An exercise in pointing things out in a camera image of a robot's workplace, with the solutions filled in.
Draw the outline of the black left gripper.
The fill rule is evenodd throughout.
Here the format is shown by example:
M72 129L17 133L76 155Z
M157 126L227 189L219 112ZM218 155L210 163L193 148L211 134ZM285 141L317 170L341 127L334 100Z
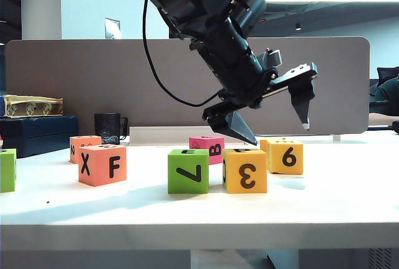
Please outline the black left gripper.
M256 103L260 104L263 99L288 90L291 96L291 104L300 119L301 125L303 129L308 131L310 129L309 104L315 97L313 79L317 75L317 67L313 62L292 68L283 76L272 79ZM207 120L215 133L257 145L255 134L237 112L245 107L246 105L233 103L232 99L228 98L206 108L202 117Z

